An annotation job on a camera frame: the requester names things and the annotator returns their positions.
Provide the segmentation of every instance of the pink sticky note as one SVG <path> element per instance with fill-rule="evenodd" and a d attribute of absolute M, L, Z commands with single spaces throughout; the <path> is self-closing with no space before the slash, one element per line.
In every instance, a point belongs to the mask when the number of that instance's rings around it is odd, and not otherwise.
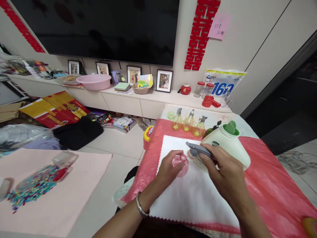
<path fill-rule="evenodd" d="M 229 27 L 231 16 L 224 13 L 216 13 L 208 37 L 222 40 Z"/>

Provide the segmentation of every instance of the black bag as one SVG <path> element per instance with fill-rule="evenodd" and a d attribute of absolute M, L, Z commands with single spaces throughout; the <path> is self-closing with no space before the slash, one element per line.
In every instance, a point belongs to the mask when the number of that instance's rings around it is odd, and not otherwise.
<path fill-rule="evenodd" d="M 75 124 L 53 130 L 53 134 L 59 139 L 60 144 L 71 150 L 79 150 L 102 133 L 103 127 L 98 122 L 91 121 L 87 116 L 83 116 Z"/>

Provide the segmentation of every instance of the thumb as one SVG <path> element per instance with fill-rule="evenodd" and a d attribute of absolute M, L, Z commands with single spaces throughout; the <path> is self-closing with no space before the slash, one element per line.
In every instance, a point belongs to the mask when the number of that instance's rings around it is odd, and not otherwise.
<path fill-rule="evenodd" d="M 178 175 L 179 172 L 181 172 L 181 170 L 183 169 L 183 167 L 185 166 L 184 162 L 180 162 L 178 163 L 174 168 L 173 168 L 173 172 Z"/>
<path fill-rule="evenodd" d="M 199 153 L 198 156 L 203 161 L 204 165 L 207 167 L 211 180 L 217 179 L 220 176 L 220 173 L 217 170 L 212 159 L 203 153 Z"/>

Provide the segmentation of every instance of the cabinet drawer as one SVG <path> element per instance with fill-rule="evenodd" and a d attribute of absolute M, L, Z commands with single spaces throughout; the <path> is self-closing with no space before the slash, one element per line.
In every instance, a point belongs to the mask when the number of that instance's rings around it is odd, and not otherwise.
<path fill-rule="evenodd" d="M 142 116 L 139 99 L 106 93 L 102 93 L 102 95 L 106 100 L 110 111 Z"/>
<path fill-rule="evenodd" d="M 65 88 L 60 85 L 53 85 L 41 82 L 34 82 L 25 79 L 17 79 L 11 77 L 11 80 L 19 85 L 26 93 L 30 96 L 35 97 L 46 97 L 51 94 L 59 93 L 65 91 Z"/>
<path fill-rule="evenodd" d="M 105 99 L 100 92 L 88 91 L 84 89 L 68 88 L 65 87 L 65 91 L 72 95 L 84 106 L 94 107 L 103 110 L 109 110 Z"/>
<path fill-rule="evenodd" d="M 164 110 L 165 103 L 140 99 L 143 117 L 158 119 Z"/>

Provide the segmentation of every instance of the pink bottle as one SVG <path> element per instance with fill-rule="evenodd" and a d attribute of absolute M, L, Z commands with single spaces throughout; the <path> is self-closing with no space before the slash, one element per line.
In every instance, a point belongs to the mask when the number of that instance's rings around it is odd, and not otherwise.
<path fill-rule="evenodd" d="M 188 172 L 188 163 L 189 162 L 188 162 L 187 156 L 184 155 L 184 154 L 176 155 L 173 158 L 172 165 L 173 165 L 173 167 L 175 167 L 179 163 L 185 163 L 185 166 L 183 167 L 183 169 L 177 175 L 177 177 L 181 178 L 181 177 L 184 177 L 185 174 L 187 174 L 187 172 Z"/>

